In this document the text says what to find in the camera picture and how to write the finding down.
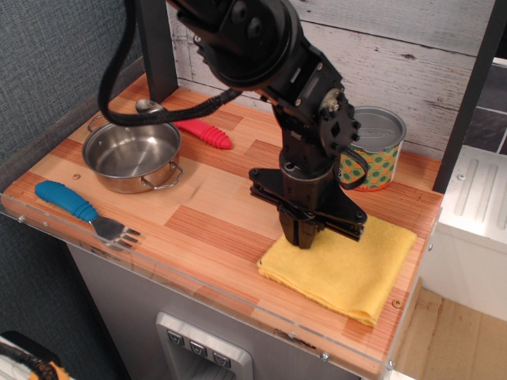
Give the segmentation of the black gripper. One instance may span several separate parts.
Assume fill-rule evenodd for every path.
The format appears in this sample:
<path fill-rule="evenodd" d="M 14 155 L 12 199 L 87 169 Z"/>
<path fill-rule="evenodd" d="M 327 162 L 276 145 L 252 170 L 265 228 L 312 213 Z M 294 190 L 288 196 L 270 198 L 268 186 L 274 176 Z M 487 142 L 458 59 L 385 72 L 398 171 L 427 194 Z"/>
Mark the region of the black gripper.
<path fill-rule="evenodd" d="M 298 168 L 249 172 L 251 194 L 276 206 L 289 243 L 309 249 L 318 232 L 328 229 L 359 241 L 367 214 L 340 188 L 332 168 L 305 177 Z"/>

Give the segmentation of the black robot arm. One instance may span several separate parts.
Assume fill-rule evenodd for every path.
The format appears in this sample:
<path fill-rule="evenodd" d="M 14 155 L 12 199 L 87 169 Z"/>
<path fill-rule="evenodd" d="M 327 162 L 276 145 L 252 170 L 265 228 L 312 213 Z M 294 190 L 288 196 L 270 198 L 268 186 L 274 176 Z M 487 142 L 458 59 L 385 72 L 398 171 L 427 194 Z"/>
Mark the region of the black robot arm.
<path fill-rule="evenodd" d="M 175 1 L 213 75 L 271 104 L 282 133 L 278 169 L 252 169 L 251 192 L 274 204 L 302 249 L 330 229 L 361 237 L 366 213 L 341 190 L 341 154 L 360 137 L 342 77 L 304 36 L 288 1 Z"/>

